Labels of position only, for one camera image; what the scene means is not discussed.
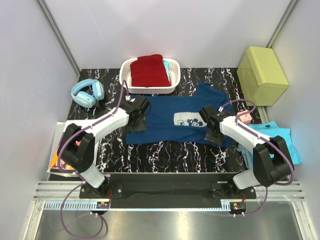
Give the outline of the navy blue t shirt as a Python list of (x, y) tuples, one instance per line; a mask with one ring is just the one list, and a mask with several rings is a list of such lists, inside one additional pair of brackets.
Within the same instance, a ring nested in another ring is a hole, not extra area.
[(210, 83), (197, 85), (193, 96), (146, 96), (151, 111), (146, 116), (146, 130), (127, 132), (126, 144), (149, 144), (163, 141), (211, 144), (205, 140), (207, 124), (199, 111), (211, 105), (216, 111), (230, 100)]

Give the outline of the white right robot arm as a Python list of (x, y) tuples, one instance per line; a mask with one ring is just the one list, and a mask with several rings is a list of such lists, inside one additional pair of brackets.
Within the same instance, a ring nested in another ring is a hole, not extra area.
[(207, 126), (206, 141), (220, 146), (225, 137), (230, 137), (253, 156), (253, 167), (234, 175), (227, 185), (230, 197), (239, 198), (245, 189), (257, 185), (268, 188), (288, 176), (288, 184), (292, 183), (294, 164), (283, 137), (259, 133), (231, 112), (217, 111), (211, 105), (203, 107), (199, 115)]

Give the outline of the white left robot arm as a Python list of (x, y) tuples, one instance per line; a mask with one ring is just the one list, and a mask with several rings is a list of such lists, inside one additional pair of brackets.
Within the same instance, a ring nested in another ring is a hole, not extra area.
[(90, 185), (90, 192), (97, 198), (108, 193), (107, 178), (96, 167), (95, 148), (105, 136), (122, 127), (129, 131), (146, 130), (146, 111), (151, 111), (150, 101), (137, 95), (133, 100), (124, 100), (110, 112), (93, 119), (90, 123), (67, 124), (57, 149), (57, 165), (62, 160)]

